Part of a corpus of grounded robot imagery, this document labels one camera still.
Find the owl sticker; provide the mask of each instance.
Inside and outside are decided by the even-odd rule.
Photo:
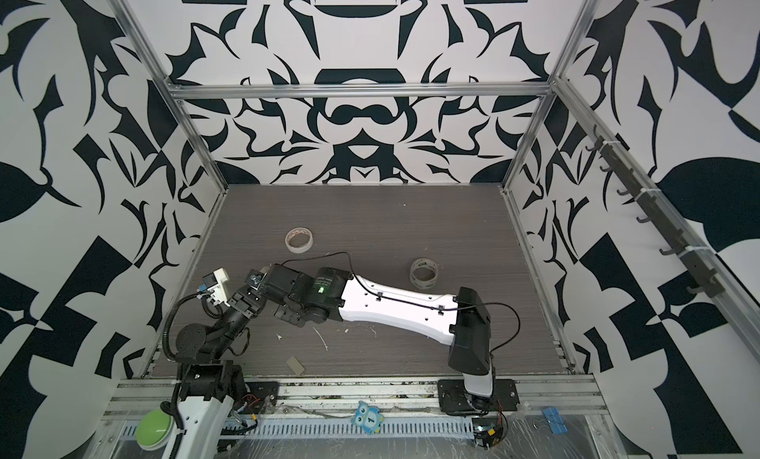
[[[360,401],[351,424],[359,426],[367,434],[373,434],[380,432],[380,424],[382,423],[382,420],[383,416],[380,414],[379,409]]]

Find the masking tape roll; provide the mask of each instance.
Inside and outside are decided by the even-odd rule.
[[[435,261],[422,257],[412,263],[412,267],[409,269],[409,281],[417,289],[430,289],[435,285],[437,280],[438,264]]]
[[[300,246],[291,245],[290,240],[292,240],[293,238],[299,235],[309,236],[309,241],[306,242],[305,245],[300,245]],[[309,249],[311,249],[312,245],[314,245],[314,236],[312,236],[312,232],[308,228],[303,228],[303,227],[293,228],[285,236],[285,246],[288,248],[288,250],[291,253],[296,253],[297,255],[300,255],[301,253],[306,253],[307,251],[309,251]]]

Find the aluminum rail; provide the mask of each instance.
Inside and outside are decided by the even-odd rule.
[[[177,85],[169,84],[174,99],[330,98],[383,96],[510,96],[546,95],[549,84],[518,83],[409,83],[409,84],[278,84],[278,85]]]
[[[385,416],[440,416],[437,381],[459,377],[251,378],[277,381],[277,408],[269,416],[313,417],[353,412],[369,400]],[[593,375],[498,375],[515,381],[520,401],[533,409],[556,407],[564,414],[607,414]],[[172,395],[173,379],[123,380],[105,417],[139,419]]]
[[[224,176],[219,170],[219,167],[214,162],[214,157],[211,156],[211,153],[208,151],[206,143],[195,129],[195,125],[190,121],[190,116],[185,112],[181,103],[176,101],[169,93],[169,88],[166,84],[166,74],[163,67],[159,63],[155,51],[150,47],[145,31],[140,27],[135,14],[127,3],[127,0],[106,0],[106,2],[109,4],[111,10],[113,10],[114,17],[119,23],[119,26],[122,27],[124,34],[135,47],[135,52],[138,54],[138,57],[140,57],[140,62],[145,66],[153,84],[156,85],[156,89],[161,94],[161,98],[169,108],[169,112],[172,113],[172,116],[176,119],[180,127],[182,127],[182,130],[185,131],[185,135],[193,150],[197,153],[198,158],[200,158],[204,169],[206,169],[206,173],[212,180],[214,180],[219,191],[226,190],[227,182],[224,180]]]

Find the red wire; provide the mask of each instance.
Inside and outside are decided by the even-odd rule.
[[[259,401],[261,401],[261,398],[257,398],[257,397],[255,397],[255,395],[253,395],[253,394],[247,394],[246,396],[242,397],[242,399],[243,399],[243,401],[246,401],[246,402],[247,402],[247,401],[250,401],[251,399],[254,399],[254,400],[255,400],[253,403],[249,404],[248,406],[253,406],[254,404],[256,404],[256,403],[258,403]]]

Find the green round button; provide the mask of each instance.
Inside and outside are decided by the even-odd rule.
[[[170,426],[172,426],[172,416],[160,409],[154,409],[138,424],[135,434],[138,444],[147,448],[157,445],[169,433]]]

